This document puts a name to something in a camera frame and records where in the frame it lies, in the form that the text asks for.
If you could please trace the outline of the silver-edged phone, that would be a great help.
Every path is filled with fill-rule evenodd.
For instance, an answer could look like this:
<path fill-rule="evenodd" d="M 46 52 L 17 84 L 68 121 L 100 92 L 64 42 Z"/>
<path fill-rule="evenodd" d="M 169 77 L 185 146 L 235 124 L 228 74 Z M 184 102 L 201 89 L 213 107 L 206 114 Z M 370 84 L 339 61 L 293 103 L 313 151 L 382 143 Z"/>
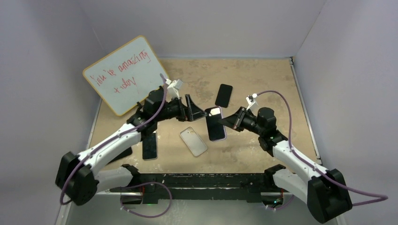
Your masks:
<path fill-rule="evenodd" d="M 142 141 L 142 158 L 143 160 L 154 160 L 157 156 L 157 133 L 153 132 Z"/>

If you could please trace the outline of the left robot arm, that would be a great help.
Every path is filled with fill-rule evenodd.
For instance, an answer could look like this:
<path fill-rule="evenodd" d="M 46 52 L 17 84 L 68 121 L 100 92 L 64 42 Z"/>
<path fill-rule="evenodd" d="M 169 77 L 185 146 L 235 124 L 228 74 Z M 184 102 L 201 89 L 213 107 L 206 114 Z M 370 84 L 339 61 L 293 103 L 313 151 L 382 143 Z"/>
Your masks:
<path fill-rule="evenodd" d="M 152 134 L 158 122 L 177 119 L 192 122 L 206 117 L 207 113 L 185 95 L 166 101 L 167 90 L 152 90 L 143 104 L 138 103 L 136 112 L 116 132 L 94 147 L 78 154 L 68 152 L 62 156 L 55 184 L 61 189 L 60 204 L 66 205 L 68 196 L 76 205 L 87 203 L 98 191 L 99 180 L 95 176 L 108 163 L 124 156 L 124 152 Z"/>

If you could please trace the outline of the yellow-framed whiteboard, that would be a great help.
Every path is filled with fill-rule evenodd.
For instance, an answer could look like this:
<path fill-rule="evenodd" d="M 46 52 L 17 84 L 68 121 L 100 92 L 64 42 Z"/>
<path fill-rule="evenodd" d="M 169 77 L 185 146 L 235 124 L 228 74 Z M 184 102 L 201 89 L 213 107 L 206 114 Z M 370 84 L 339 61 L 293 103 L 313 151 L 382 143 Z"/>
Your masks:
<path fill-rule="evenodd" d="M 147 39 L 138 36 L 84 69 L 83 77 L 122 116 L 162 86 L 168 74 Z"/>

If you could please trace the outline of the purple-edged phone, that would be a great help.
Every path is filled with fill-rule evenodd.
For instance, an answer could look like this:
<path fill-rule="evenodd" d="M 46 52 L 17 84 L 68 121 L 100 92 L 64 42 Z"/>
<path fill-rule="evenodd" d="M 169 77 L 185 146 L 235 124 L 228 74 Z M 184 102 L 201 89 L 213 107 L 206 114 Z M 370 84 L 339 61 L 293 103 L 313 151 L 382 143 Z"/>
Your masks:
<path fill-rule="evenodd" d="M 227 137 L 224 125 L 219 123 L 223 118 L 221 107 L 215 106 L 205 110 L 208 138 L 212 142 L 225 140 Z"/>

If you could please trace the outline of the black phone case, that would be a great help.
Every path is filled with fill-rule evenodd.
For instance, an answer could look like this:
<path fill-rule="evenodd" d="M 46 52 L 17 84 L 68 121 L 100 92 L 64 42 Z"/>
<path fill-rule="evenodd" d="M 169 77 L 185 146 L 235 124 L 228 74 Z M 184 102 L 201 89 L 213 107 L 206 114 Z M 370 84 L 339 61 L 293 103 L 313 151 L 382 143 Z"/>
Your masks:
<path fill-rule="evenodd" d="M 124 150 L 122 153 L 120 153 L 119 155 L 117 155 L 115 158 L 113 158 L 113 159 L 109 162 L 109 164 L 112 163 L 112 162 L 114 162 L 114 161 L 120 160 L 120 159 L 122 159 L 122 158 L 128 157 L 128 156 L 131 155 L 131 154 L 132 154 L 132 148 L 129 147 L 129 148 L 127 148 L 126 150 Z"/>

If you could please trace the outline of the black phone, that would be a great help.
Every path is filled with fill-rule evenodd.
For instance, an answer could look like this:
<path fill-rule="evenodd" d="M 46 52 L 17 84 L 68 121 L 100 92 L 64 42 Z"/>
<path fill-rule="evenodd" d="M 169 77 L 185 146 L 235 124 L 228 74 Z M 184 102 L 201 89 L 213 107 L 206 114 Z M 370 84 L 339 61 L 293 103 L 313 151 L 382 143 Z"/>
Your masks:
<path fill-rule="evenodd" d="M 229 106 L 232 90 L 233 87 L 231 85 L 221 84 L 217 93 L 215 105 L 227 108 Z"/>

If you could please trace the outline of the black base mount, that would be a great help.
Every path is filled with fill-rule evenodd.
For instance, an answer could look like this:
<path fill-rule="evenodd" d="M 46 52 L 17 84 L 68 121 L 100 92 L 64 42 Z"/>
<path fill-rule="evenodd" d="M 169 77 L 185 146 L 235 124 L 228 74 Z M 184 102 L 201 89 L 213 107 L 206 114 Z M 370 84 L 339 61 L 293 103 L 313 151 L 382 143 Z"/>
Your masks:
<path fill-rule="evenodd" d="M 133 171 L 127 187 L 114 187 L 111 192 L 143 193 L 144 204 L 157 204 L 160 199 L 173 200 L 241 200 L 264 201 L 263 193 L 280 193 L 272 176 L 285 166 L 277 164 L 263 173 L 140 173 Z"/>

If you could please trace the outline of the beige phone case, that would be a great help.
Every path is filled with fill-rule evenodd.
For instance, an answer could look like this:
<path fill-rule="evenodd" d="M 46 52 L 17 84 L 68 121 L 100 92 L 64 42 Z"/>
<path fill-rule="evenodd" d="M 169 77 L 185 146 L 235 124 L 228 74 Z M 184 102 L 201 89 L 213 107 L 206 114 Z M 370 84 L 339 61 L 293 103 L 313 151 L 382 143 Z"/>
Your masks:
<path fill-rule="evenodd" d="M 193 156 L 198 157 L 207 151 L 208 146 L 192 127 L 184 129 L 179 135 Z"/>

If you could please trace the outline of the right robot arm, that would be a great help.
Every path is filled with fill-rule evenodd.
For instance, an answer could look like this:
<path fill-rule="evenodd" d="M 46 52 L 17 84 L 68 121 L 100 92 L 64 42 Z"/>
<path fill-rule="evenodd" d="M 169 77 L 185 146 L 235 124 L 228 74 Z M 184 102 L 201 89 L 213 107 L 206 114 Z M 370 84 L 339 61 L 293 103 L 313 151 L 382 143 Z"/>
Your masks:
<path fill-rule="evenodd" d="M 219 123 L 238 132 L 246 129 L 257 134 L 261 148 L 290 167 L 266 175 L 266 189 L 274 191 L 280 187 L 292 193 L 306 203 L 314 219 L 322 224 L 352 209 L 348 191 L 339 186 L 345 184 L 342 173 L 315 163 L 292 146 L 277 129 L 274 110 L 263 107 L 254 115 L 241 107 Z"/>

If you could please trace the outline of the aluminium rail frame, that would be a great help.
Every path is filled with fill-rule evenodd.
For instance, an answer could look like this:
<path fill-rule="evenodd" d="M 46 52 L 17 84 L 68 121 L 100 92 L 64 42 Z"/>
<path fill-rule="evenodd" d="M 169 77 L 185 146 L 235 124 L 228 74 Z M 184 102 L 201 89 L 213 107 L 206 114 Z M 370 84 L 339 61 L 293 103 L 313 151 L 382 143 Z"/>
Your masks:
<path fill-rule="evenodd" d="M 287 192 L 171 189 L 96 194 L 63 206 L 59 225 L 315 225 L 307 206 Z"/>

